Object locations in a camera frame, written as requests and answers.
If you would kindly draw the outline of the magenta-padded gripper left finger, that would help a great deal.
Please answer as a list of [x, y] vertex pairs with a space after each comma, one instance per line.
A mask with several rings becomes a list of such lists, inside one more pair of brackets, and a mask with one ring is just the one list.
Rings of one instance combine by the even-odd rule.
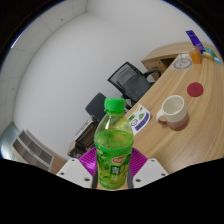
[[92, 148], [79, 158], [70, 158], [57, 176], [84, 188], [96, 189], [98, 184], [97, 153]]

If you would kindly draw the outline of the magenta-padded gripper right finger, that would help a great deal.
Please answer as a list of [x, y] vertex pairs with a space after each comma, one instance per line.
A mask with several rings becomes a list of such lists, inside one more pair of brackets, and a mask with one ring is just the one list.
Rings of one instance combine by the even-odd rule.
[[155, 159], [148, 159], [140, 151], [133, 148], [128, 169], [128, 188], [135, 189], [159, 180], [168, 173]]

